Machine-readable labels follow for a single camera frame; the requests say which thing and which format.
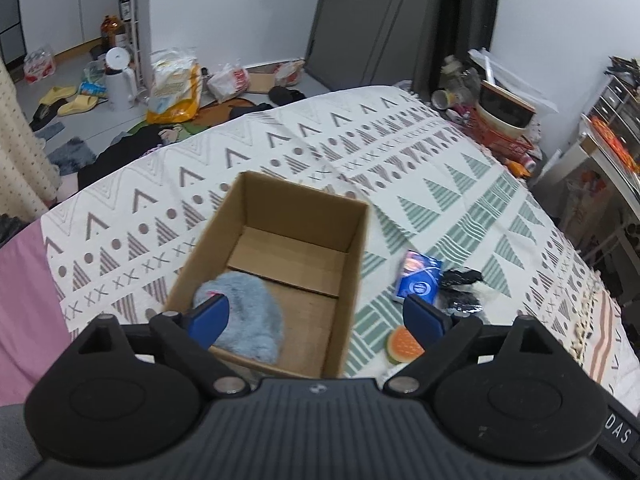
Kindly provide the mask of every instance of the black slipper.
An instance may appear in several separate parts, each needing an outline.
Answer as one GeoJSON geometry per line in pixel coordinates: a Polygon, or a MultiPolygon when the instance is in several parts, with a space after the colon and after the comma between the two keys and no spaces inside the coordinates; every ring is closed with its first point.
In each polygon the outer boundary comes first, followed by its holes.
{"type": "Polygon", "coordinates": [[[232,106],[229,112],[229,120],[237,119],[245,114],[252,112],[266,112],[267,110],[273,110],[273,106],[268,103],[262,103],[255,106],[232,106]]]}
{"type": "Polygon", "coordinates": [[[29,123],[31,131],[37,132],[51,122],[58,114],[58,110],[62,105],[66,104],[66,99],[58,99],[51,106],[40,105],[33,115],[33,121],[29,123]]]}
{"type": "Polygon", "coordinates": [[[306,99],[306,95],[298,90],[284,88],[284,86],[274,86],[269,90],[269,99],[278,106],[284,106],[296,101],[302,101],[302,99],[306,99]]]}

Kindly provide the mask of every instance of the yellow slipper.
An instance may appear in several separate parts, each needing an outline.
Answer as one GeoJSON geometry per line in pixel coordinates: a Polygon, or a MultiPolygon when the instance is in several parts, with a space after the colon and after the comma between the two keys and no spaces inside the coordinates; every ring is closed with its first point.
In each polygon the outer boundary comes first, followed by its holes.
{"type": "Polygon", "coordinates": [[[79,95],[58,110],[58,115],[81,114],[88,112],[98,104],[98,98],[91,95],[79,95]]]}
{"type": "Polygon", "coordinates": [[[45,94],[45,96],[40,99],[41,105],[51,106],[58,99],[66,99],[76,94],[75,86],[53,86],[49,89],[49,91],[45,94]]]}

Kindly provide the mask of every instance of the patterned bedspread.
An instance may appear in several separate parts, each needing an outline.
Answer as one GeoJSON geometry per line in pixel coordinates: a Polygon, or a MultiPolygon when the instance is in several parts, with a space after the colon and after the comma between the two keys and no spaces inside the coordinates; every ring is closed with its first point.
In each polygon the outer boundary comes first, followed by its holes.
{"type": "Polygon", "coordinates": [[[391,301],[407,248],[482,270],[486,320],[536,316],[615,393],[620,310],[530,193],[423,104],[391,87],[334,92],[206,130],[98,181],[41,221],[72,334],[100,312],[144,322],[162,309],[206,220],[240,171],[367,200],[348,376],[389,366],[391,301]]]}

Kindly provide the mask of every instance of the white kettle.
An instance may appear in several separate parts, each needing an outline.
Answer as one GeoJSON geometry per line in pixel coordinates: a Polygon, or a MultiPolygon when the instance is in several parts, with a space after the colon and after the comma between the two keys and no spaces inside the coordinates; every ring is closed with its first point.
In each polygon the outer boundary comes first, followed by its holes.
{"type": "Polygon", "coordinates": [[[138,95],[136,74],[129,68],[131,57],[126,49],[116,46],[105,56],[104,85],[112,110],[121,112],[133,108],[138,95]]]}

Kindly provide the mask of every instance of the bed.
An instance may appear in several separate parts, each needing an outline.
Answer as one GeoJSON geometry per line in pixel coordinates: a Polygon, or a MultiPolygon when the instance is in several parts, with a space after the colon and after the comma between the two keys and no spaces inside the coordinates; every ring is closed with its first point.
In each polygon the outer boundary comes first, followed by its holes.
{"type": "Polygon", "coordinates": [[[482,270],[484,319],[536,316],[638,413],[620,308],[532,195],[480,146],[393,87],[309,98],[210,128],[89,186],[0,251],[0,402],[21,402],[97,314],[146,322],[240,171],[372,204],[348,377],[378,376],[407,248],[482,270]]]}

